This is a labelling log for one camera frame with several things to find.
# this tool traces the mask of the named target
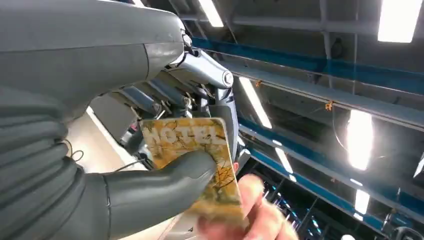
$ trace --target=blue beam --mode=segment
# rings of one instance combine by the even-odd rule
[[[289,178],[289,173],[280,164],[272,160],[270,157],[266,156],[265,154],[255,149],[249,149],[249,151],[251,153],[252,158],[256,159],[257,161],[261,162],[267,167],[273,169],[277,173],[285,176],[286,178]],[[345,213],[351,216],[353,216],[354,213],[356,213],[355,207],[352,204],[350,204],[348,201],[344,200],[343,198],[338,197],[336,194],[315,184],[314,182],[308,180],[307,178],[299,174],[294,173],[292,175],[296,177],[296,181],[299,185],[301,185],[302,187],[310,191],[312,194],[320,197],[324,201],[332,204],[336,208],[344,211]],[[378,232],[381,231],[381,228],[383,226],[383,223],[381,220],[379,220],[378,218],[370,214],[363,215],[363,222]]]
[[[312,57],[294,53],[277,52],[253,46],[211,41],[203,38],[192,39],[193,45],[204,50],[258,60],[267,63],[296,68],[308,72],[322,73],[337,78],[357,81],[397,91],[424,95],[424,73],[408,72],[376,66],[355,65],[340,60],[329,60],[328,68],[325,57]]]
[[[277,140],[282,144],[282,149],[289,155],[304,162],[305,164],[335,178],[342,183],[355,189],[362,189],[376,200],[404,212],[415,220],[424,223],[424,201],[406,192],[401,191],[399,197],[398,187],[376,182],[365,173],[355,171],[351,167],[341,165],[338,161],[331,161],[323,154],[313,151],[308,147],[298,144],[287,137],[278,135],[270,130],[261,128],[241,117],[238,118],[239,129],[260,141],[274,145],[272,140]],[[360,181],[363,186],[358,186],[350,179]]]

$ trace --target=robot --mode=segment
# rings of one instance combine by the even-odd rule
[[[153,116],[195,104],[198,116],[225,119],[234,157],[233,77],[191,46],[173,13],[109,0],[1,1],[0,10],[0,239],[123,238],[189,208],[213,177],[202,151],[156,171],[85,173],[62,141],[96,96],[173,96],[134,101]],[[192,97],[167,93],[166,77]]]

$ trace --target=floor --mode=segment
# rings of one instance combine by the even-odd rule
[[[84,152],[84,156],[78,163],[84,167],[87,173],[112,172],[135,161],[116,143],[90,107],[82,117],[69,124],[68,127],[67,139],[71,142],[74,151],[82,150]],[[146,168],[142,164],[135,164],[126,170],[146,170]],[[174,217],[122,239],[163,240],[177,221],[178,217]]]

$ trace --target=ceiling pipe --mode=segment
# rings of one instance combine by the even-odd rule
[[[181,15],[184,21],[208,22],[206,18],[197,18],[195,15]],[[329,33],[350,33],[362,35],[377,35],[379,32],[378,22],[359,22],[359,21],[327,21],[321,23],[320,19],[307,19],[299,17],[250,17],[234,16],[232,18],[234,25],[274,27],[282,29],[307,30],[315,32]],[[424,31],[415,29],[414,37],[424,38]]]
[[[390,104],[368,97],[353,95],[336,89],[319,86],[287,76],[247,68],[240,64],[219,62],[236,76],[261,80],[263,85],[304,96],[323,103],[333,101],[336,107],[360,110],[376,118],[424,132],[424,111]]]

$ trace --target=bolt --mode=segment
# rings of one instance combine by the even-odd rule
[[[224,73],[224,83],[225,83],[228,87],[230,87],[230,86],[232,86],[232,85],[233,85],[233,81],[234,81],[234,79],[233,79],[233,74],[232,74],[231,72],[229,72],[229,71],[225,72],[225,73]]]

